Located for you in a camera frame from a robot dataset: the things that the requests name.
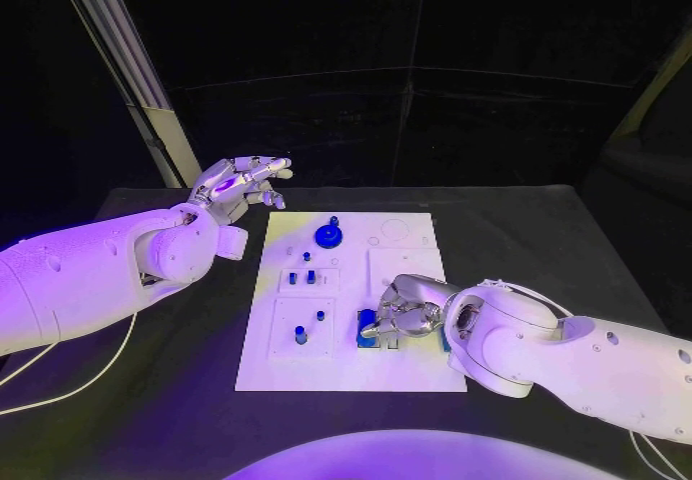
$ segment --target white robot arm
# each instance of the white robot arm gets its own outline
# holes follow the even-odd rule
[[[486,281],[461,290],[399,275],[360,333],[419,337],[442,327],[450,367],[493,392],[522,398],[539,384],[579,413],[692,444],[692,342],[591,317],[558,319],[552,302],[513,287]]]
[[[85,335],[180,291],[215,255],[242,258],[248,232],[229,226],[248,204],[284,208],[266,181],[287,158],[220,160],[186,203],[21,241],[0,252],[0,355]]]

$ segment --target white board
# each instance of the white board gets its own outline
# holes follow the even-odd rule
[[[324,249],[314,232],[333,215],[343,242]],[[310,270],[314,284],[307,283]],[[357,348],[357,312],[377,309],[399,273],[444,280],[429,214],[271,213],[236,390],[465,391],[437,332],[425,338],[399,336],[395,343],[380,342],[380,348]],[[317,311],[324,312],[321,321]],[[302,345],[295,342],[298,325],[307,333]]]

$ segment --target table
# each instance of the table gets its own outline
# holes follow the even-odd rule
[[[284,189],[288,209],[429,212],[447,280],[501,278],[574,312],[664,332],[648,301],[569,186]],[[111,192],[98,218],[168,207],[187,190]],[[1,478],[222,478],[311,440],[379,429],[437,429],[516,441],[627,478],[651,478],[627,432],[572,412],[540,387],[526,399],[468,392],[235,392],[268,221],[238,226],[241,262],[145,309],[122,356],[75,397],[0,417]],[[0,408],[70,391],[99,371],[128,321],[60,344],[0,391]],[[31,355],[13,355],[7,373]]]

